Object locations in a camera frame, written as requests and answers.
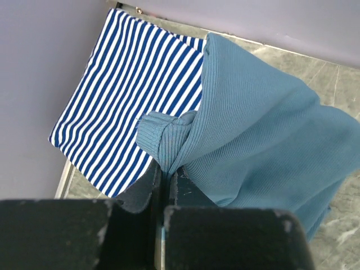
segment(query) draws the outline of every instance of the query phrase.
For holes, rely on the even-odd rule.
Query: ribbed fabric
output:
[[[360,167],[359,123],[227,39],[207,40],[192,124],[179,130],[158,117],[150,126],[144,116],[138,145],[169,176],[184,165],[219,206],[295,213],[311,239],[343,179]],[[143,142],[162,129],[153,152]]]
[[[198,109],[205,43],[110,10],[50,142],[96,188],[118,195],[152,159],[135,142],[142,115],[179,117]]]

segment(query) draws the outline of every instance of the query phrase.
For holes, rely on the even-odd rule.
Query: gray wall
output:
[[[54,197],[65,158],[47,138],[106,13],[105,0],[0,1],[0,199]]]
[[[360,68],[359,0],[123,0],[180,23]]]

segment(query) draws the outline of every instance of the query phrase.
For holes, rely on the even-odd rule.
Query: striped fabric corner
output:
[[[111,9],[50,143],[101,192],[123,192],[152,160],[135,143],[142,115],[199,108],[204,46]]]

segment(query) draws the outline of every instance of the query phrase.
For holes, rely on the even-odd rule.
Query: teal ribbed fabric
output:
[[[360,167],[360,124],[300,79],[208,34],[198,112],[151,112],[139,147],[169,177],[183,166],[217,205],[295,213],[311,239],[344,178]]]

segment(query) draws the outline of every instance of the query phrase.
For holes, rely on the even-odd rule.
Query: marble surface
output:
[[[205,38],[208,33],[175,22],[141,17],[178,34]],[[226,37],[268,64],[302,79],[319,94],[323,104],[337,107],[360,121],[360,70]],[[84,197],[106,198],[76,171],[67,198]],[[360,172],[348,177],[331,206],[332,212],[310,243],[317,269],[360,269]]]

